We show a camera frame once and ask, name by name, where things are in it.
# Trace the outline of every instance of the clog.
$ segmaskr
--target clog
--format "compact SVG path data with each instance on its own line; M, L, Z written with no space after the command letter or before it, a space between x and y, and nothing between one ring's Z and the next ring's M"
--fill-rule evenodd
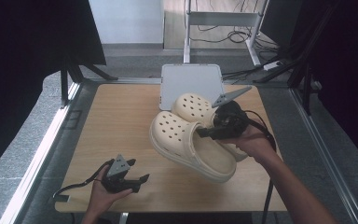
M163 157L213 182L227 182L237 168L235 158L211 138L200 138L196 132L198 128L204 128L204 125L161 111L150 126L150 141Z
M196 93L185 93L175 100L171 112L188 122L199 121L206 128L212 128L216 109L217 107L212 108L212 104L204 97ZM229 151L236 161L243 161L248 157L246 152L233 144L219 144Z

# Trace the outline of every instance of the metal frame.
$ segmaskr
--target metal frame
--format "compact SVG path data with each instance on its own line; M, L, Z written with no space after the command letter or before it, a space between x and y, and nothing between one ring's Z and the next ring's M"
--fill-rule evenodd
M116 84L131 84L131 83L159 84L160 81L161 81L160 78L121 78L116 81L101 80L101 82L103 83L116 83ZM22 181L20 182L18 188L13 194L13 197L10 200L6 211L1 216L0 223L2 224L15 223L21 209L25 205L28 194L31 191L31 188L34 184L37 175L39 174L39 171L45 161L45 158L51 150L52 144L59 132L59 129L61 128L62 123L69 109L72 107L72 102L78 96L78 92L80 90L81 85L83 84L73 83L71 88L69 89L68 105L65 106L64 108L59 109L56 116L54 117L54 120L51 122L45 137L43 138L38 150L34 155L33 160L30 163L30 166L28 167ZM340 172L331 154L329 153L329 149L327 148L311 116L309 116L308 113L302 107L301 96L294 89L289 89L289 91L292 94L296 107L310 132L310 135L315 143L315 146L319 151L324 166L326 167L328 174L330 174L332 178L332 181L337 189L337 193L340 196L345 208L347 209L349 216L351 217L352 223L358 223L358 202L356 202L356 199L351 193L351 190L348 184L346 183L342 173ZM126 223L127 216L128 213L123 213L121 215L120 224Z
M251 26L252 35L247 39L246 46L255 66L261 66L254 49L255 38L261 26L268 0L265 0L258 13L242 12L202 12L191 11L191 0L186 4L186 37L184 46L184 63L190 63L190 26L191 25L218 25L218 26Z
M46 156L49 154L51 146L60 131L62 123L72 106L72 102L75 99L79 87L80 84L72 84L68 94L68 104L58 110L53 121L48 127L48 131L43 137L43 140L34 154L34 158L25 172L24 177L8 203L5 213L1 216L0 224L11 224L16 221L17 216L28 198L28 194L31 191L34 181L36 180L36 177L45 162Z
M321 156L321 159L324 163L324 167L327 170L327 173L330 174L330 177L333 181L333 184L336 187L337 193L341 198L345 208L349 216L351 217L352 223L358 224L358 202L356 202L355 197L353 196L350 187L348 186L347 182L343 174L340 172L339 168L337 167L336 163L330 151L325 144L321 134L319 133L318 128L316 127L315 123L311 116L309 116L308 112L303 108L301 102L301 96L298 94L298 91L294 89L289 89L292 98L295 101L296 107L301 118L304 121L308 131L310 132L310 136L312 137L313 142L315 143L316 149Z

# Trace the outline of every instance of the metal stand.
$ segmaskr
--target metal stand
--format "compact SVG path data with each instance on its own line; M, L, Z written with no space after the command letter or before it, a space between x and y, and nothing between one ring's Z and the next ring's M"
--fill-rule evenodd
M289 88L297 88L300 84L301 80L304 78L304 90L303 90L303 107L310 113L310 94L311 94L311 73L310 73L310 65L309 65L309 58L310 54L318 40L319 36L322 33L327 22L330 20L331 15L337 8L339 4L339 0L332 1L326 3L326 9L323 12L322 17L319 19L319 22L316 25L316 28L310 37L310 40L307 42L306 47L301 52L301 54L295 58L291 63L284 65L283 67L279 68L275 72L271 73L270 75L255 80L254 83L265 83L273 78L279 76L280 74L294 68L292 75L289 77L287 81L287 85Z
M191 11L191 0L186 4L186 38L184 46L184 63L190 63L190 26L191 25L210 25L210 26L248 26L252 27L252 35L247 39L246 46L252 57L255 66L260 66L257 54L254 49L254 42L260 29L264 11L267 7L265 0L262 9L258 13L242 13L242 12L202 12Z
M106 80L118 80L118 77L110 76L101 69L97 68L95 65L83 62L78 58L74 59L74 57L72 57L70 54L66 54L62 59L61 68L61 108L64 108L66 105L68 105L68 73L75 83L81 83L83 81L84 76L81 73L79 67L80 64L83 64L89 70Z

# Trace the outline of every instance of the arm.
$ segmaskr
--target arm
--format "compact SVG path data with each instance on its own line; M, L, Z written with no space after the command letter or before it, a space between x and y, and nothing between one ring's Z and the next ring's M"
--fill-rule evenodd
M324 205L283 163L257 128L249 126L239 138L222 142L235 144L266 169L295 223L337 223Z
M91 196L89 198L89 206L83 217L82 224L96 224L99 216L106 212L112 203L126 197L132 193L132 189L125 189L119 193L109 193L102 185L104 171L108 168L106 165L98 174L96 180L92 184Z

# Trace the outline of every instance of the black panel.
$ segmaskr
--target black panel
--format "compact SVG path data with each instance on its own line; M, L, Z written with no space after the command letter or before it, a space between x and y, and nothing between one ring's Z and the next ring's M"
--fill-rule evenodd
M340 1L311 59L319 98L358 147L358 2Z
M302 35L310 35L312 22L323 3L321 0L270 0L260 30L287 49Z

